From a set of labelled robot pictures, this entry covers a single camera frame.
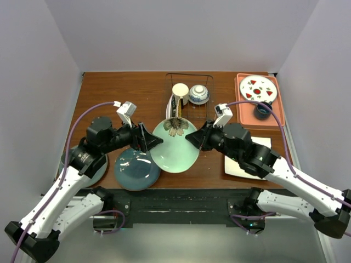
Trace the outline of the green plate with flower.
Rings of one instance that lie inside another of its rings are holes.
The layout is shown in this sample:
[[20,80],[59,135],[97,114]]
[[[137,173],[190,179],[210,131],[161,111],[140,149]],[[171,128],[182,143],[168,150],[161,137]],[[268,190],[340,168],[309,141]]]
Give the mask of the green plate with flower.
[[182,173],[198,159],[200,150],[187,141],[186,136],[197,131],[187,119],[171,117],[159,123],[152,132],[163,143],[150,151],[153,161],[163,171]]

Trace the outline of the dark plate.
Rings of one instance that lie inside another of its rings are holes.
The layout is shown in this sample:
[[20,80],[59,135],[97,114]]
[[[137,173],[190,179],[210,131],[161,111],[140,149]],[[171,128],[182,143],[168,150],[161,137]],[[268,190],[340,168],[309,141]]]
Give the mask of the dark plate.
[[142,191],[151,187],[160,176],[161,169],[152,160],[149,152],[128,148],[116,159],[114,176],[125,190]]

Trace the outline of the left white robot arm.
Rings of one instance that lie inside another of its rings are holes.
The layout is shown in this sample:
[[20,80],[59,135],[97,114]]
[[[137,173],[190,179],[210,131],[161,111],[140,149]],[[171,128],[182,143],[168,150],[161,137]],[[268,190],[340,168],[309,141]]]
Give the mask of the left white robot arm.
[[69,152],[53,186],[24,218],[9,222],[5,233],[17,250],[35,262],[47,262],[58,250],[64,234],[95,213],[112,212],[112,194],[102,187],[85,197],[76,211],[63,212],[72,197],[106,163],[106,154],[126,146],[148,152],[161,143],[163,139],[148,132],[142,122],[125,123],[115,129],[110,118],[95,118],[86,136]]

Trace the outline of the yellow woven bamboo plate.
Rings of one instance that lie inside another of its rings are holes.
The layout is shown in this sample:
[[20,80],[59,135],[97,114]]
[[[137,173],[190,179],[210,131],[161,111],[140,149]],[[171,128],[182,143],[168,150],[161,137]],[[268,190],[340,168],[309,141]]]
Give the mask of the yellow woven bamboo plate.
[[176,109],[176,117],[182,117],[182,99],[178,99],[177,102],[177,109]]

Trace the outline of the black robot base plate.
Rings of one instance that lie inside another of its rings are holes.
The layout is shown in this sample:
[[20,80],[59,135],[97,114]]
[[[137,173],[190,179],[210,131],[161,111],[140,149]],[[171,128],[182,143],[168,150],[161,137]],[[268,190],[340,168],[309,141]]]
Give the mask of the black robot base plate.
[[95,230],[119,230],[136,224],[224,225],[252,234],[265,228],[273,213],[245,208],[250,190],[148,189],[141,192],[113,190],[111,212],[95,215]]

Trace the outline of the cream ceramic mug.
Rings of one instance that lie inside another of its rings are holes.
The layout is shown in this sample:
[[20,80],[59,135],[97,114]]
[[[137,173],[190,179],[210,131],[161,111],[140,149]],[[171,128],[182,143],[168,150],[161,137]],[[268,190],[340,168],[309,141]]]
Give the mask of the cream ceramic mug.
[[172,94],[176,99],[182,99],[183,105],[188,103],[189,98],[189,88],[184,83],[177,83],[172,87]]

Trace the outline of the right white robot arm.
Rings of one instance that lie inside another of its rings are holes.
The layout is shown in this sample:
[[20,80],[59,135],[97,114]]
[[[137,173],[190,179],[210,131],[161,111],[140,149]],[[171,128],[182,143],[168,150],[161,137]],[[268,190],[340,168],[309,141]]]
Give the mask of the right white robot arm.
[[269,147],[252,141],[251,133],[239,123],[222,128],[207,121],[200,130],[185,137],[202,151],[217,150],[236,161],[246,173],[274,182],[295,197],[276,196],[267,190],[255,190],[244,202],[250,215],[281,213],[307,218],[321,233],[340,239],[350,222],[350,190],[338,190],[303,173],[289,160]]

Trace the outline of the white plate teal lettered rim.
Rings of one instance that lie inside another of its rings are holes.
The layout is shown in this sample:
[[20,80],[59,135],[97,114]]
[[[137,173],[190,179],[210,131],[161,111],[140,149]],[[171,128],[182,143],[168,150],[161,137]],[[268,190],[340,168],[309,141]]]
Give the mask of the white plate teal lettered rim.
[[174,95],[171,95],[168,104],[166,106],[166,119],[177,116],[177,99]]

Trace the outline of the blue floral white bowl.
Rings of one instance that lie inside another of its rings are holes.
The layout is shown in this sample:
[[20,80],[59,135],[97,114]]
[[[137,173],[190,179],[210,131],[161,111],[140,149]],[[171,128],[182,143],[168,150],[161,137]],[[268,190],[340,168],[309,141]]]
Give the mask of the blue floral white bowl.
[[189,101],[195,105],[203,105],[209,101],[210,94],[204,85],[194,85],[189,90]]

